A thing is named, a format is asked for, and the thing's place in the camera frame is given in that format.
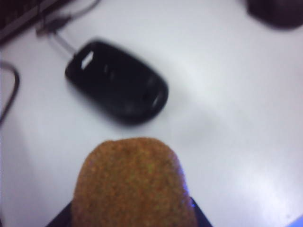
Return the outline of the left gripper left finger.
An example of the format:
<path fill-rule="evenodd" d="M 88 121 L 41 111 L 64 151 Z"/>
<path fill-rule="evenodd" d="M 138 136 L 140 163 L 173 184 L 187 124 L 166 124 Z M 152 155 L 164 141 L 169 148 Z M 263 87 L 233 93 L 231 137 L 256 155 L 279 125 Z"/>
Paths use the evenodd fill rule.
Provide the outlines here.
<path fill-rule="evenodd" d="M 46 227 L 71 227 L 71 202 Z"/>

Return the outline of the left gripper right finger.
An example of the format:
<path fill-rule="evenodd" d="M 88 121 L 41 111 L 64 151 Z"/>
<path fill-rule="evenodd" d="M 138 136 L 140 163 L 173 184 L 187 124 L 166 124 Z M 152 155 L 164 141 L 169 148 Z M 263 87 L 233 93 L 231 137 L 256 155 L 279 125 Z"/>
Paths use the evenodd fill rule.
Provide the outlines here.
<path fill-rule="evenodd" d="M 189 212 L 194 217 L 195 227 L 212 227 L 211 222 L 203 213 L 193 197 L 189 197 Z"/>

